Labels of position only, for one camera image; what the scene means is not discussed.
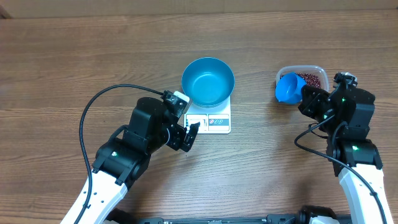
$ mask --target blue bowl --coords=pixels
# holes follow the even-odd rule
[[[235,77],[222,60],[212,57],[193,61],[182,74],[182,90],[194,104],[211,108],[222,104],[235,87]]]
[[[302,100],[301,89],[305,80],[294,72],[284,75],[278,82],[275,89],[275,96],[279,102],[295,104]]]

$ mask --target digital kitchen scale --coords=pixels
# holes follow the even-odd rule
[[[200,122],[198,134],[229,134],[231,132],[231,97],[213,108],[191,104],[184,115],[184,127]]]

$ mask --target wood grain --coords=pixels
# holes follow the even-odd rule
[[[376,95],[369,138],[398,222],[398,11],[267,12],[0,21],[0,223],[59,223],[86,179],[78,122],[116,83],[179,90],[183,69],[217,57],[233,69],[232,132],[200,135],[189,153],[162,148],[119,208],[137,217],[252,217],[302,205],[348,213],[326,160],[294,138],[312,122],[275,102],[277,71],[347,70]],[[88,112],[90,161],[136,101],[113,90]],[[315,136],[303,144],[325,151]]]
[[[16,19],[45,17],[395,9],[398,0],[0,0]]]

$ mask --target black cable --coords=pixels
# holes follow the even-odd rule
[[[103,90],[101,90],[100,92],[98,92],[95,96],[92,97],[92,99],[88,102],[88,104],[86,105],[86,108],[83,111],[83,114],[81,115],[80,118],[80,124],[79,124],[79,140],[80,140],[80,147],[81,147],[81,152],[83,153],[83,158],[85,160],[85,164],[86,164],[86,168],[87,168],[87,174],[88,174],[88,190],[87,190],[87,198],[85,203],[83,204],[83,208],[81,209],[79,216],[77,216],[75,224],[78,224],[80,219],[82,218],[87,206],[88,206],[88,202],[90,201],[90,197],[91,197],[91,191],[93,189],[93,176],[91,174],[91,167],[90,167],[90,162],[88,161],[87,158],[87,152],[86,152],[86,147],[85,147],[85,143],[83,141],[83,123],[85,121],[85,117],[88,111],[88,108],[90,108],[91,104],[93,104],[93,102],[95,101],[95,99],[97,99],[99,96],[101,96],[103,93],[106,93],[107,91],[110,91],[114,88],[119,88],[119,87],[129,87],[129,88],[137,88],[140,90],[146,90],[155,94],[159,94],[159,95],[163,95],[162,92],[156,91],[156,90],[152,90],[150,88],[146,88],[143,86],[139,86],[139,85],[133,85],[133,84],[118,84],[118,85],[113,85],[113,86],[109,86]]]
[[[326,154],[324,154],[324,153],[315,151],[315,150],[313,150],[313,149],[307,148],[307,147],[302,146],[302,145],[300,145],[299,143],[297,143],[297,141],[298,141],[301,137],[303,137],[304,135],[306,135],[306,134],[308,134],[309,132],[313,131],[314,129],[319,128],[321,125],[323,125],[323,124],[325,124],[326,122],[328,122],[329,120],[331,120],[334,116],[335,116],[335,115],[330,116],[329,118],[327,118],[326,120],[324,120],[324,121],[322,121],[321,123],[317,124],[316,126],[314,126],[314,127],[310,128],[310,129],[304,131],[303,133],[299,134],[299,136],[297,136],[297,137],[294,139],[294,144],[295,144],[297,147],[306,150],[307,152],[314,153],[314,154],[316,154],[316,155],[318,155],[318,156],[322,156],[322,157],[324,157],[324,158],[326,158],[326,159],[329,159],[329,160],[331,160],[331,161],[333,161],[333,162],[336,162],[336,163],[342,165],[344,168],[347,168],[347,169],[348,169],[349,171],[351,171],[353,174],[355,174],[355,176],[356,176],[357,178],[359,178],[359,179],[363,182],[363,184],[366,185],[366,187],[367,187],[367,188],[369,189],[369,191],[371,192],[371,195],[374,197],[374,199],[375,199],[375,201],[376,201],[376,203],[377,203],[377,206],[379,207],[380,215],[381,215],[381,218],[382,218],[382,220],[383,220],[383,223],[384,223],[384,224],[387,224],[386,214],[384,213],[384,209],[383,209],[383,207],[382,207],[382,205],[381,205],[380,199],[379,199],[379,197],[377,196],[377,192],[375,192],[375,191],[373,190],[372,186],[370,186],[370,184],[369,184],[359,173],[357,173],[353,168],[349,167],[347,164],[344,164],[343,162],[341,162],[341,161],[339,161],[339,160],[337,160],[337,159],[335,159],[335,158],[333,158],[333,157],[330,157],[330,156],[328,156],[328,155],[326,155]]]
[[[314,124],[318,124],[318,123],[309,124],[309,125],[308,125],[308,128],[310,129]],[[327,139],[327,138],[328,138],[328,136],[322,136],[322,135],[319,135],[319,134],[317,134],[317,133],[315,133],[315,132],[313,132],[313,131],[311,131],[311,133],[314,134],[314,135],[316,135],[316,136],[318,136],[318,137],[320,137],[320,138],[323,138],[323,139]]]
[[[335,129],[335,131],[333,132],[333,135],[331,136],[331,145],[333,147],[336,147],[336,135],[338,130],[340,130],[341,127],[348,125],[347,122],[343,121],[341,122]]]

